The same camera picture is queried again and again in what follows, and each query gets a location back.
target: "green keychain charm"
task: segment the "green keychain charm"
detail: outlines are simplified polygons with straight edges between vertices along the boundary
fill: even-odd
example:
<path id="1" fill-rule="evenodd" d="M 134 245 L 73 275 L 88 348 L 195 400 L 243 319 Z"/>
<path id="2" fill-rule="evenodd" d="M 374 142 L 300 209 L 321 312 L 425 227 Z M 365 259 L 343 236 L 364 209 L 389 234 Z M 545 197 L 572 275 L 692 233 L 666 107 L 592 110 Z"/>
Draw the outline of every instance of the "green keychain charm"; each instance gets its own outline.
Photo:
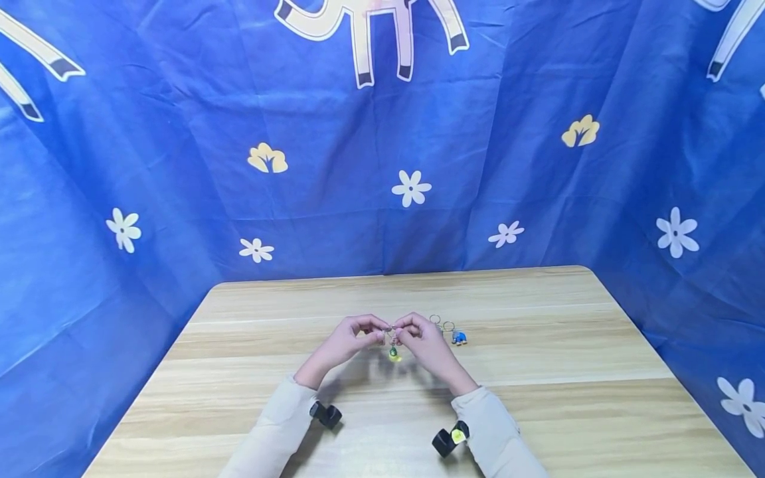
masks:
<path id="1" fill-rule="evenodd" d="M 396 346 L 390 346 L 390 350 L 388 351 L 388 360 L 391 362 L 401 362 L 401 356 L 399 355 L 399 351 L 396 350 Z"/>

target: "white cartoon lettering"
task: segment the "white cartoon lettering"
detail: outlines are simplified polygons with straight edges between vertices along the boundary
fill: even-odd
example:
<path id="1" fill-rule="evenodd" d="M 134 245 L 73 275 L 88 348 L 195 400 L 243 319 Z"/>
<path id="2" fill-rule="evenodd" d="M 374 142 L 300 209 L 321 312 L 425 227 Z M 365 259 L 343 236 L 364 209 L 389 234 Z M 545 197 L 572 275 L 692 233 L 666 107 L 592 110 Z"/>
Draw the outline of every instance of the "white cartoon lettering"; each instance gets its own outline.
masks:
<path id="1" fill-rule="evenodd" d="M 731 2 L 731 0 L 695 0 L 700 6 L 710 11 L 720 11 Z M 754 26 L 757 19 L 765 10 L 765 0 L 741 0 L 736 12 L 728 22 L 728 27 L 720 39 L 715 55 L 707 70 L 707 78 L 718 82 L 722 77 L 725 68 L 728 67 L 733 54 L 736 53 L 738 45 L 745 39 L 749 30 Z"/>
<path id="2" fill-rule="evenodd" d="M 444 28 L 449 42 L 449 54 L 467 50 L 470 44 L 453 0 L 428 0 Z M 392 14 L 396 24 L 396 41 L 399 47 L 398 78 L 412 79 L 414 67 L 414 34 L 412 32 L 411 7 L 415 0 L 324 0 L 316 13 L 299 8 L 292 0 L 279 0 L 274 12 L 276 18 L 296 34 L 313 41 L 331 37 L 343 14 L 350 17 L 353 64 L 356 68 L 356 86 L 361 89 L 375 83 L 372 69 L 372 44 L 369 37 L 369 21 L 373 15 Z"/>
<path id="3" fill-rule="evenodd" d="M 85 75 L 85 70 L 3 10 L 0 10 L 0 33 L 37 58 L 59 81 L 67 81 L 70 76 Z M 0 63 L 0 89 L 16 103 L 27 119 L 36 122 L 44 121 L 32 98 L 2 63 Z"/>

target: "wooden table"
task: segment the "wooden table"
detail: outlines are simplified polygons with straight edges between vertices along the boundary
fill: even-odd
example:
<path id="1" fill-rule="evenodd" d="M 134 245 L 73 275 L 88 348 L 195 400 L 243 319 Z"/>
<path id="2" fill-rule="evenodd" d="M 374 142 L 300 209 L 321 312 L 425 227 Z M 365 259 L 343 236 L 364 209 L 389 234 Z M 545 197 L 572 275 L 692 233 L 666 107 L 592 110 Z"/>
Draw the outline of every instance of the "wooden table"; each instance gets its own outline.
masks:
<path id="1" fill-rule="evenodd" d="M 342 317 L 409 311 L 467 333 L 454 352 L 554 478 L 753 476 L 591 272 L 544 268 L 215 287 L 87 478 L 216 477 Z M 327 378 L 343 427 L 312 426 L 283 476 L 481 476 L 464 446 L 441 460 L 430 445 L 454 423 L 448 391 L 408 351 L 385 353 Z"/>

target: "person's left hand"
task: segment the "person's left hand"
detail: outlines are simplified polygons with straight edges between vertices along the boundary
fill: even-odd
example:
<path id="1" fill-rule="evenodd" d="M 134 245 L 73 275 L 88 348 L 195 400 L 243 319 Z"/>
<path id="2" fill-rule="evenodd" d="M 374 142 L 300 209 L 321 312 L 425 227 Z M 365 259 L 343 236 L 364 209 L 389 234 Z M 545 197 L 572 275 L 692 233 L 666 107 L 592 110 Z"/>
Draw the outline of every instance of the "person's left hand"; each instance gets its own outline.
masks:
<path id="1" fill-rule="evenodd" d="M 390 330 L 390 325 L 372 314 L 344 318 L 295 373 L 295 381 L 310 389 L 318 389 L 330 370 L 368 346 L 384 344 L 385 330 Z"/>

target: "blue fabric curtain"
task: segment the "blue fabric curtain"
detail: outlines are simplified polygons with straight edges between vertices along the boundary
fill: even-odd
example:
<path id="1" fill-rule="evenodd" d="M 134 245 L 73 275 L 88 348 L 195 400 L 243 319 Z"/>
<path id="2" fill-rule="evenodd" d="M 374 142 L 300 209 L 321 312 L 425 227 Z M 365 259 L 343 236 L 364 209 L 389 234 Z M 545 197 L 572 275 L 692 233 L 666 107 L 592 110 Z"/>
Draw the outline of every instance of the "blue fabric curtain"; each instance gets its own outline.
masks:
<path id="1" fill-rule="evenodd" d="M 765 0 L 2 0 L 0 463 L 221 281 L 592 268 L 765 476 Z"/>

